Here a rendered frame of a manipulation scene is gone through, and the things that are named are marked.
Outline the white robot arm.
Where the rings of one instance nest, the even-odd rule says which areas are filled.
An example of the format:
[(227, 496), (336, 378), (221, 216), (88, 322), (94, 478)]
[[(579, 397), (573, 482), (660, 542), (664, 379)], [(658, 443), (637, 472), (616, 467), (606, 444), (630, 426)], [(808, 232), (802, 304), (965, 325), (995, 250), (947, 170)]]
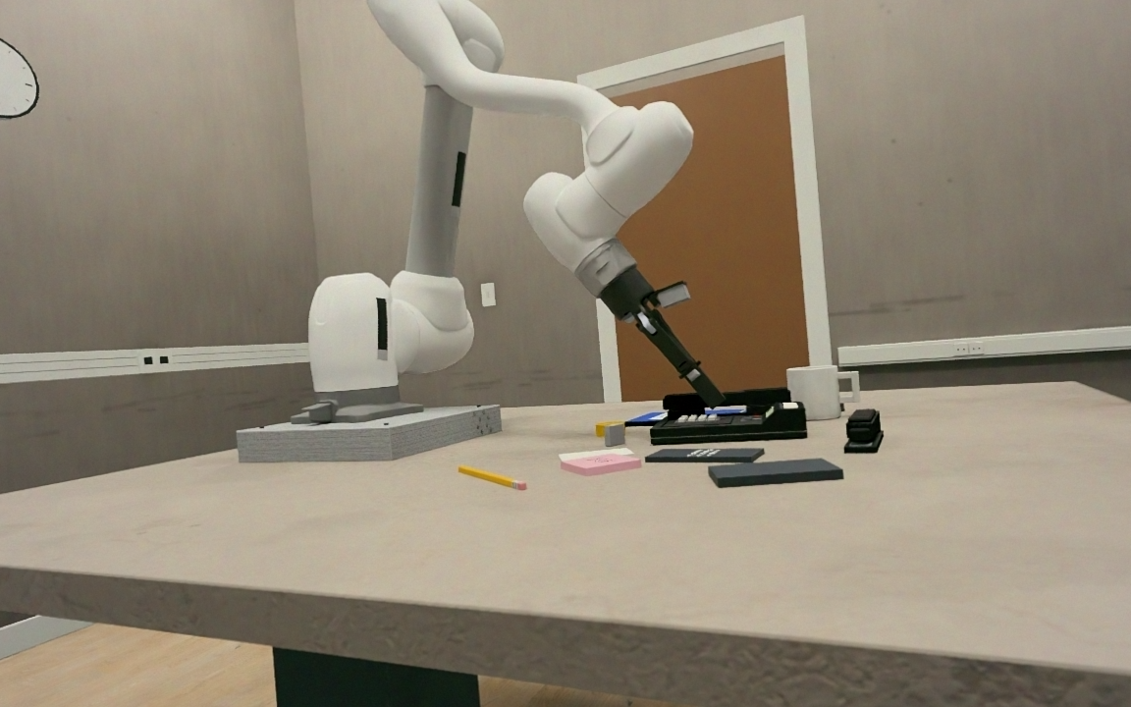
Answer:
[(497, 75), (503, 40), (467, 0), (365, 1), (425, 86), (405, 270), (390, 288), (369, 273), (317, 288), (308, 324), (314, 406), (291, 425), (424, 412), (402, 400), (397, 376), (452, 367), (470, 350), (474, 322), (454, 267), (474, 107), (582, 126), (592, 166), (575, 180), (543, 175), (523, 209), (594, 299), (637, 267), (616, 233), (676, 175), (694, 140), (687, 118), (664, 100), (637, 111), (577, 83)]

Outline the blue notebook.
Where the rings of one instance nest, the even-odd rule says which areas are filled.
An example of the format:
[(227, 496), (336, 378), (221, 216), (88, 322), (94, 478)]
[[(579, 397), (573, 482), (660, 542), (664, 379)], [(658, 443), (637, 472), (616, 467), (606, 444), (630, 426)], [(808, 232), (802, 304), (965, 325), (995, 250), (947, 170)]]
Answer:
[[(706, 413), (726, 413), (726, 412), (743, 412), (743, 411), (746, 411), (746, 408), (705, 409)], [(645, 413), (645, 415), (642, 415), (640, 417), (636, 417), (636, 419), (631, 419), (629, 421), (625, 421), (624, 426), (625, 428), (654, 426), (655, 424), (657, 424), (657, 422), (661, 421), (661, 419), (664, 419), (665, 416), (666, 416), (665, 412)]]

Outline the blank white sheet of paper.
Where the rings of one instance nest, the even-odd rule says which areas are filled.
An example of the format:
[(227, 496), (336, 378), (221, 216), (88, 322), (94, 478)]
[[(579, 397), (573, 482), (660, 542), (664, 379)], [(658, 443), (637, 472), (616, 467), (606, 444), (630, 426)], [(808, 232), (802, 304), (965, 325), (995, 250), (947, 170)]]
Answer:
[(634, 452), (631, 452), (631, 449), (622, 448), (622, 449), (603, 449), (603, 451), (593, 451), (593, 452), (560, 454), (560, 460), (562, 462), (582, 460), (582, 458), (601, 456), (601, 454), (622, 454), (623, 456), (629, 456), (629, 454), (634, 454)]

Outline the yellow pencil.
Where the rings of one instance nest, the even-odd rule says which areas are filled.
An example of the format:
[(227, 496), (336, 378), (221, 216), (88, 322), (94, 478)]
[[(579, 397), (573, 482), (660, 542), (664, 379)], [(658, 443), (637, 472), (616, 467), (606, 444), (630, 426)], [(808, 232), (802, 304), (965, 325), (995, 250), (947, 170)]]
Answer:
[(500, 475), (489, 473), (489, 471), (467, 468), (467, 466), (463, 465), (458, 467), (458, 471), (461, 471), (461, 473), (470, 475), (470, 477), (491, 480), (491, 482), (502, 484), (502, 486), (509, 486), (513, 489), (526, 489), (526, 483), (523, 482), (523, 480), (500, 477)]

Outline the grey mug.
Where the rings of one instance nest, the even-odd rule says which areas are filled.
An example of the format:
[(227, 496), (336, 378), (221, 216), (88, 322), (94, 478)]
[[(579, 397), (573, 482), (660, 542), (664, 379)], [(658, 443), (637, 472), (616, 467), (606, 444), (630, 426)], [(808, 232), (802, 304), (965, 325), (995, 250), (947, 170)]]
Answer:
[[(840, 403), (860, 403), (858, 371), (836, 372), (836, 367), (787, 368), (792, 402), (805, 406), (805, 421), (840, 417)], [(853, 397), (840, 397), (838, 379), (851, 379)]]

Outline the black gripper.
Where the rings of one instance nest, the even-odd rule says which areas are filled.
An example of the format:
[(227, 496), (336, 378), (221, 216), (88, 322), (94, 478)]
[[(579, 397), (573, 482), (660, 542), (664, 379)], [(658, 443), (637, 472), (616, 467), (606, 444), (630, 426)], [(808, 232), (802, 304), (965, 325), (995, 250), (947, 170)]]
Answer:
[(705, 374), (703, 368), (699, 367), (701, 365), (700, 359), (697, 359), (696, 362), (696, 359), (690, 356), (690, 353), (673, 334), (672, 327), (666, 325), (661, 310), (655, 308), (651, 310), (647, 305), (647, 298), (654, 294), (655, 290), (648, 285), (640, 270), (633, 268), (614, 281), (614, 284), (602, 293), (601, 300), (619, 321), (624, 321), (633, 316), (638, 322), (634, 326), (640, 328), (648, 340), (654, 342), (656, 348), (661, 350), (661, 353), (670, 360), (673, 367), (677, 368), (677, 372), (681, 374), (677, 376), (679, 379), (685, 377), (688, 383), (694, 388), (699, 397), (703, 398), (708, 407), (716, 408), (726, 397), (717, 388), (717, 385)]

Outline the black telephone handset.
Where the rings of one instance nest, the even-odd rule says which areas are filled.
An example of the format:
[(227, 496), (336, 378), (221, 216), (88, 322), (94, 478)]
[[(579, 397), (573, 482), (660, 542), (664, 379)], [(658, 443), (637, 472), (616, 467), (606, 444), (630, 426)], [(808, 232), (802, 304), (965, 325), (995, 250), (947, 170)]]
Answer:
[[(788, 388), (749, 389), (742, 391), (726, 391), (722, 394), (726, 397), (726, 399), (723, 400), (718, 407), (761, 407), (772, 406), (775, 402), (791, 402)], [(671, 394), (666, 395), (663, 399), (663, 408), (671, 408), (672, 411), (708, 408), (708, 404), (706, 404), (703, 398), (699, 397), (697, 393)]]

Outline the yellow cylinder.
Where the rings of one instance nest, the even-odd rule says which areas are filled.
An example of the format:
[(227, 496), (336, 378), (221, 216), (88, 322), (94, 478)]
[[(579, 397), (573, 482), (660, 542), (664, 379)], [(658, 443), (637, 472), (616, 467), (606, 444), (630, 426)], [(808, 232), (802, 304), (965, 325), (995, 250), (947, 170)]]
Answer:
[[(597, 422), (597, 424), (596, 424), (596, 437), (605, 437), (605, 434), (603, 434), (603, 426), (612, 425), (612, 424), (618, 424), (618, 422), (622, 422), (622, 421)], [(624, 434), (625, 434), (624, 423), (623, 423), (623, 428), (624, 428)]]

